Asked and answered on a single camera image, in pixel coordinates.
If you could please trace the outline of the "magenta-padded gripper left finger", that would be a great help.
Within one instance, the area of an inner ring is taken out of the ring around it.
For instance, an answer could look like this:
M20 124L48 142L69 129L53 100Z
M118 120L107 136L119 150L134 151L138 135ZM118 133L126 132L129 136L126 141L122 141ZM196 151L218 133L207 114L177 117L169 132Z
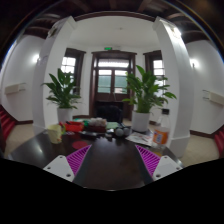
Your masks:
M68 156L59 155L44 167L45 171L84 187L83 183L91 159L91 147L87 145Z

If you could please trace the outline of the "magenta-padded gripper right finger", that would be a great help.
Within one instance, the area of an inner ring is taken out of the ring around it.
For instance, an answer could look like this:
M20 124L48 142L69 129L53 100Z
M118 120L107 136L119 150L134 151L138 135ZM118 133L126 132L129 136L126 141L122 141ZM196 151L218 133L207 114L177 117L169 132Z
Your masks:
M182 167L168 155L158 156L139 145L136 145L136 149L138 150L149 175L154 181L160 180L182 169Z

